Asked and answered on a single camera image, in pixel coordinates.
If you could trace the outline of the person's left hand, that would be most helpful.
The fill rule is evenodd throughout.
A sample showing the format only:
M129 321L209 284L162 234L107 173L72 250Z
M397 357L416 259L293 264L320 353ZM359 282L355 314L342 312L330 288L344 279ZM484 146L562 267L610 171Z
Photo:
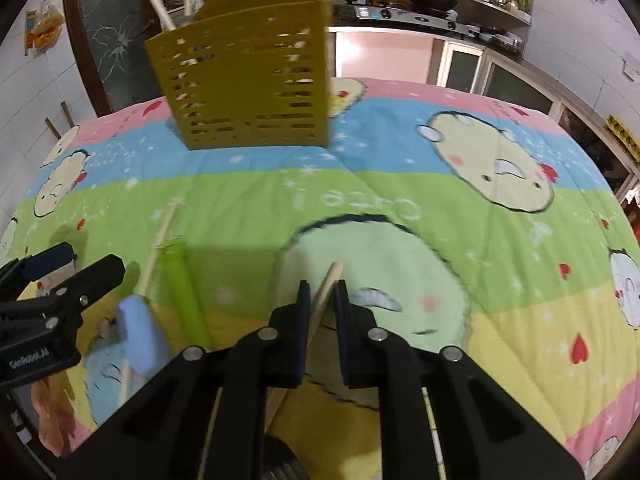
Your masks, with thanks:
M30 400L38 417L39 440L55 457L70 454L84 435L75 417L74 399L66 372L36 380L30 387Z

